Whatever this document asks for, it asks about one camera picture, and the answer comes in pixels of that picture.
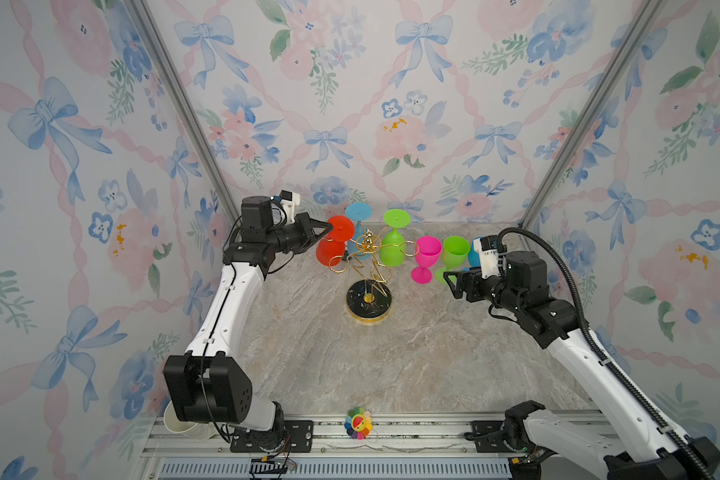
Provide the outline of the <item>blue wine glass front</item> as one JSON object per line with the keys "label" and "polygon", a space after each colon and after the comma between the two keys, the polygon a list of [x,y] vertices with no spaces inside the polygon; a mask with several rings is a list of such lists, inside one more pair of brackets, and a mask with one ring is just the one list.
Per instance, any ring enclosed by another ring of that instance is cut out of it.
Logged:
{"label": "blue wine glass front", "polygon": [[480,266],[479,253],[476,252],[473,248],[471,248],[467,255],[467,261],[468,261],[470,267],[479,267]]}

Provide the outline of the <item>red wine glass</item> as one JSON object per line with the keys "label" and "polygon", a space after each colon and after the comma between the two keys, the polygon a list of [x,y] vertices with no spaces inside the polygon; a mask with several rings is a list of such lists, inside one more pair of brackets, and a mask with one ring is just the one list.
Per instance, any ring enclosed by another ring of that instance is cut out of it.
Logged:
{"label": "red wine glass", "polygon": [[332,230],[317,247],[317,260],[326,267],[338,266],[345,254],[347,243],[354,236],[354,223],[346,216],[335,215],[328,220]]}

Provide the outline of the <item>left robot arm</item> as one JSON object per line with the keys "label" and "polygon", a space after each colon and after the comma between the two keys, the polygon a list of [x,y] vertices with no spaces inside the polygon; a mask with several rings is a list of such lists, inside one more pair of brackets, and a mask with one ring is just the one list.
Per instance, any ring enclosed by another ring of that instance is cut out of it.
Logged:
{"label": "left robot arm", "polygon": [[234,430],[245,430],[263,451],[284,447],[284,413],[279,403],[255,394],[237,356],[251,307],[277,255],[300,255],[333,229],[298,212],[299,204],[299,194],[289,191],[243,199],[208,313],[185,352],[169,356],[163,369],[168,409],[178,421],[209,425],[225,440]]}

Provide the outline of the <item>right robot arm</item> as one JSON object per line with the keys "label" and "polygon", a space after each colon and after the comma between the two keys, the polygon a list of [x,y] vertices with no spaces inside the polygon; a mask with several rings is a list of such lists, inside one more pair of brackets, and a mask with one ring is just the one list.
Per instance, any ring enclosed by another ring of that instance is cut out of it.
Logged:
{"label": "right robot arm", "polygon": [[550,295],[546,264],[535,253],[509,253],[499,275],[477,267],[443,278],[455,298],[506,310],[507,319],[574,376],[615,431],[614,438],[594,434],[528,400],[507,409],[501,430],[485,440],[516,452],[540,448],[525,463],[536,466],[560,455],[599,479],[713,478],[720,466],[715,444],[692,437],[642,393],[575,306]]}

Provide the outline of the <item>green wine glass front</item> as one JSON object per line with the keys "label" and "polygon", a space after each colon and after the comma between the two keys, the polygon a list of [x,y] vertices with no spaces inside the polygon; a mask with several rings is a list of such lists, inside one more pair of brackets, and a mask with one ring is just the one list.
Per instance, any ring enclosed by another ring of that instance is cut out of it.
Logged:
{"label": "green wine glass front", "polygon": [[460,268],[466,261],[470,249],[471,245],[465,238],[461,236],[447,237],[442,244],[441,259],[444,266],[435,272],[436,280],[445,284],[444,273]]}

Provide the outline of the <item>magenta wine glass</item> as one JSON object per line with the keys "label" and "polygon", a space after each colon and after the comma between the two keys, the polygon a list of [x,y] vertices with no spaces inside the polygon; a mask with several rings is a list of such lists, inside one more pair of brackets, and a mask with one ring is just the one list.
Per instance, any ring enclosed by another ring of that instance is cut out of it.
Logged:
{"label": "magenta wine glass", "polygon": [[433,279],[431,267],[437,263],[442,251],[441,242],[433,236],[423,236],[416,241],[417,266],[411,271],[411,278],[417,284],[428,284]]}

